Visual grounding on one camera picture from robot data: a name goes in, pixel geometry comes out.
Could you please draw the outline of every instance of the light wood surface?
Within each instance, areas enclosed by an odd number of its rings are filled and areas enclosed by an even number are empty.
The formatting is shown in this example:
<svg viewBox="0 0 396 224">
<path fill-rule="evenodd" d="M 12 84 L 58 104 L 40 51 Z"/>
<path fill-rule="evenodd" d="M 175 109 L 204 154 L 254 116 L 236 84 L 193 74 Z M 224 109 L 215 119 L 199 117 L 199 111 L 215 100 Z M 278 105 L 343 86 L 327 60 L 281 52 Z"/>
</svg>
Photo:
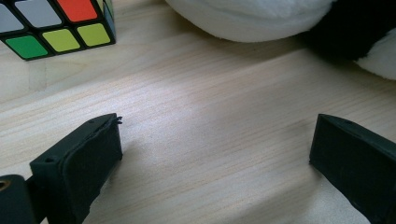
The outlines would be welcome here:
<svg viewBox="0 0 396 224">
<path fill-rule="evenodd" d="M 368 223 L 308 154 L 318 113 L 396 141 L 395 82 L 299 37 L 233 43 L 164 1 L 114 7 L 114 46 L 27 63 L 0 45 L 0 175 L 116 112 L 124 157 L 85 223 Z"/>
</svg>

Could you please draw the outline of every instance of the stuffed toy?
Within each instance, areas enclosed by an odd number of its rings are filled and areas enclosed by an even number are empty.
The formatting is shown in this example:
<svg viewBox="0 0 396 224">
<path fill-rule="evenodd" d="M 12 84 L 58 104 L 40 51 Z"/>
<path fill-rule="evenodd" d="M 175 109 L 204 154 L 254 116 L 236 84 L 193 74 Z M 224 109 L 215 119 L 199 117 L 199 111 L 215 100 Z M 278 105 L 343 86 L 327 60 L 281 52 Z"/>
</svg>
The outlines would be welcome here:
<svg viewBox="0 0 396 224">
<path fill-rule="evenodd" d="M 307 32 L 360 67 L 396 79 L 396 0 L 166 0 L 204 31 L 237 42 Z"/>
</svg>

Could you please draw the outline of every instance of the rubik's cube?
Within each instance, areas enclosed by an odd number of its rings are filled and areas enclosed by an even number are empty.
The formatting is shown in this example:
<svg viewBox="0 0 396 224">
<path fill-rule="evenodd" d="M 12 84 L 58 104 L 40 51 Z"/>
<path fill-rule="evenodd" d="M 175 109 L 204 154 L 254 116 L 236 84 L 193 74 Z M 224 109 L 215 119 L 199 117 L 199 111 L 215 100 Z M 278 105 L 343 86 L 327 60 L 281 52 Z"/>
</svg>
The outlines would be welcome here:
<svg viewBox="0 0 396 224">
<path fill-rule="evenodd" d="M 0 0 L 0 39 L 26 61 L 116 42 L 111 0 Z"/>
</svg>

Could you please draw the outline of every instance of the screw hole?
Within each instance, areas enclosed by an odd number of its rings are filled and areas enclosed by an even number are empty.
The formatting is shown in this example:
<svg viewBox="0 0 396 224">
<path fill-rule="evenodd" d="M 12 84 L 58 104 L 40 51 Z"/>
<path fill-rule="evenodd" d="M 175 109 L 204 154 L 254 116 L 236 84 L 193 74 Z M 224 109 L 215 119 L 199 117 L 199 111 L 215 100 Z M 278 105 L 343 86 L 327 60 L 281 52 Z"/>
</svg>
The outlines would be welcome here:
<svg viewBox="0 0 396 224">
<path fill-rule="evenodd" d="M 8 188 L 8 186 L 11 184 L 11 181 L 9 180 L 0 180 L 0 191 Z"/>
</svg>

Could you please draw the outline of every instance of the white plush fabric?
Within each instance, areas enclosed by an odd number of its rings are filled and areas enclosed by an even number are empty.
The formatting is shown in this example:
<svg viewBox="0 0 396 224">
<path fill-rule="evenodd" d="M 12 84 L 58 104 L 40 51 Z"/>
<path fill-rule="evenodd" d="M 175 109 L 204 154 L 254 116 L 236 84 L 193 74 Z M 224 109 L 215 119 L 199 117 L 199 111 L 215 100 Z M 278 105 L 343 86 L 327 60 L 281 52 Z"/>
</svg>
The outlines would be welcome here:
<svg viewBox="0 0 396 224">
<path fill-rule="evenodd" d="M 391 30 L 357 64 L 381 77 L 396 80 L 396 29 Z"/>
<path fill-rule="evenodd" d="M 333 0 L 166 0 L 206 32 L 238 42 L 260 42 L 312 28 Z"/>
</svg>

